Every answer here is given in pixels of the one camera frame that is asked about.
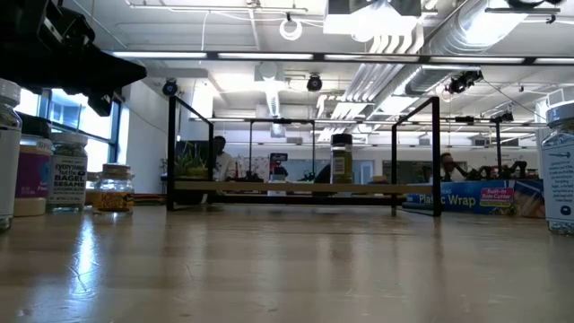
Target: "table surface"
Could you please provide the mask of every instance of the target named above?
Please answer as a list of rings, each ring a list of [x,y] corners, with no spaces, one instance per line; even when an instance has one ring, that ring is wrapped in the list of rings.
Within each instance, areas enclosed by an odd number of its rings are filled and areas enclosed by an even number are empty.
[[[571,322],[544,221],[227,205],[15,219],[2,322]]]

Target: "man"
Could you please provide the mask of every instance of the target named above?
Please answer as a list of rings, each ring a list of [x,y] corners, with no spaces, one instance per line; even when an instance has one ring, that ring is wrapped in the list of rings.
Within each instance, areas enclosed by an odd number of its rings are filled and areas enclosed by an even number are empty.
[[[223,151],[223,148],[225,148],[225,138],[218,135],[213,139],[213,149],[215,152],[213,178],[217,181],[225,181],[235,177],[235,161],[230,154]]]
[[[464,181],[468,173],[464,171],[453,160],[450,153],[443,153],[440,156],[440,164],[442,165],[442,179],[441,181]]]

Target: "spice jar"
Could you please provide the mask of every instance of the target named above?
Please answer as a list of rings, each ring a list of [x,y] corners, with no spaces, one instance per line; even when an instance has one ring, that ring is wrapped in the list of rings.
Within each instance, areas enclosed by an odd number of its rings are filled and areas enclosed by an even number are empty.
[[[352,135],[331,136],[331,184],[352,183]]]
[[[48,186],[48,212],[81,212],[85,200],[88,138],[80,134],[52,134],[54,142]]]
[[[546,112],[552,129],[542,141],[544,207],[552,233],[574,235],[574,103]]]
[[[0,231],[12,226],[22,121],[14,112],[21,87],[0,79]]]
[[[22,120],[20,158],[16,180],[14,216],[43,215],[48,197],[52,142],[50,125],[44,118],[18,113]]]
[[[107,163],[96,183],[93,212],[130,215],[134,210],[134,185],[127,165]]]

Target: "wooden plank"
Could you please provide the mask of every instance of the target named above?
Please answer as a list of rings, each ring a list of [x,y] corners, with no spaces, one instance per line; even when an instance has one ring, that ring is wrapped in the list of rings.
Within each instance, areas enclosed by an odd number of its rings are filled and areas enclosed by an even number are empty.
[[[431,193],[430,185],[356,185],[356,184],[300,184],[300,183],[249,183],[175,180],[176,189],[220,191],[304,191],[348,193]]]

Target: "product label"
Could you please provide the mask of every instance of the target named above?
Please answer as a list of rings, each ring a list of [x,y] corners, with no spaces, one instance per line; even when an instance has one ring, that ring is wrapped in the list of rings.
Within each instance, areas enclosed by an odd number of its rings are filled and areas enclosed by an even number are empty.
[[[134,207],[134,195],[128,192],[97,192],[93,207],[107,212],[130,211]]]
[[[49,204],[83,204],[88,159],[52,156],[50,163]]]
[[[344,157],[333,158],[333,175],[344,175]]]
[[[22,146],[18,160],[16,197],[48,197],[50,156],[42,153],[26,153],[34,147]]]
[[[483,188],[480,206],[509,207],[513,197],[514,188]]]
[[[546,219],[574,223],[574,144],[542,149]]]
[[[21,131],[0,126],[0,219],[12,217]]]

